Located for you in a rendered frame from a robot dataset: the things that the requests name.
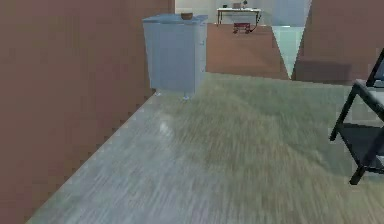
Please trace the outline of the grey-blue chest of drawers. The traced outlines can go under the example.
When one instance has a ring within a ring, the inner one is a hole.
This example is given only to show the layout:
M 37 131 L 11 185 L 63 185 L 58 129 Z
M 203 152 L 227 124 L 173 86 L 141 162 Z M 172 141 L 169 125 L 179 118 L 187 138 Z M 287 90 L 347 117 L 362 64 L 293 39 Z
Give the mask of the grey-blue chest of drawers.
M 150 87 L 192 97 L 206 72 L 207 15 L 183 20 L 159 14 L 142 20 Z

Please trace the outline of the white table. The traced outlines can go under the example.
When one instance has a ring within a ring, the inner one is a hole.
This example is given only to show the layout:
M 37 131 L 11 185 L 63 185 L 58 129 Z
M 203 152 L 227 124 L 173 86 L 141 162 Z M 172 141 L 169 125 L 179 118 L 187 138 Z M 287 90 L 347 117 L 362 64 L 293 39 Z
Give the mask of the white table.
M 261 18 L 261 9 L 258 8 L 217 8 L 217 19 L 216 25 L 222 24 L 224 13 L 254 13 L 255 14 L 255 25 L 257 26 Z

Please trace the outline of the red toy cart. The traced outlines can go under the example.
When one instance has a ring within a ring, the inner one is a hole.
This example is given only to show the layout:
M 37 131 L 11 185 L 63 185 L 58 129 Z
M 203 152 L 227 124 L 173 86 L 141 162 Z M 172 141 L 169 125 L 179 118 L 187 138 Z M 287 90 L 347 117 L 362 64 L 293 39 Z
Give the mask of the red toy cart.
M 243 30 L 246 34 L 251 32 L 251 24 L 250 23 L 234 23 L 233 24 L 233 33 L 236 34 L 240 30 Z

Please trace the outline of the black laptop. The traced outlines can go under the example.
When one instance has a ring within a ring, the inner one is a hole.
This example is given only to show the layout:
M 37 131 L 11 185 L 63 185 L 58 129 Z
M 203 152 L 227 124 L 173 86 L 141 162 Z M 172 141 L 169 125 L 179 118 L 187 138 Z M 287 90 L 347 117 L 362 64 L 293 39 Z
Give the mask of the black laptop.
M 367 87 L 384 87 L 384 48 L 366 81 Z

